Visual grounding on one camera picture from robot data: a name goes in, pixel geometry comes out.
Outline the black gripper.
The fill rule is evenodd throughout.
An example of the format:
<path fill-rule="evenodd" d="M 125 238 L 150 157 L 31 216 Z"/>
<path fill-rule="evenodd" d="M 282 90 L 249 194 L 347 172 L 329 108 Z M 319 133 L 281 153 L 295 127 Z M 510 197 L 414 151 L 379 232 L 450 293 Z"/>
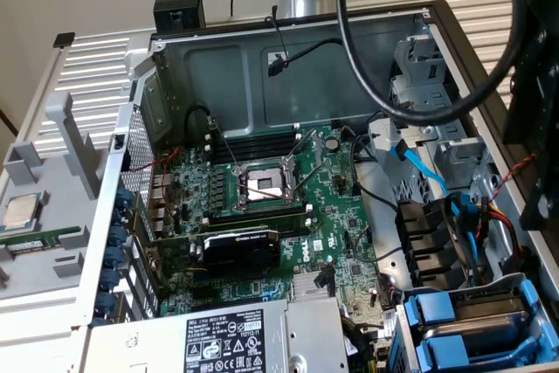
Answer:
<path fill-rule="evenodd" d="M 504 142 L 537 154 L 520 222 L 525 230 L 540 230 L 558 222 L 558 0 L 528 0 L 513 81 Z"/>

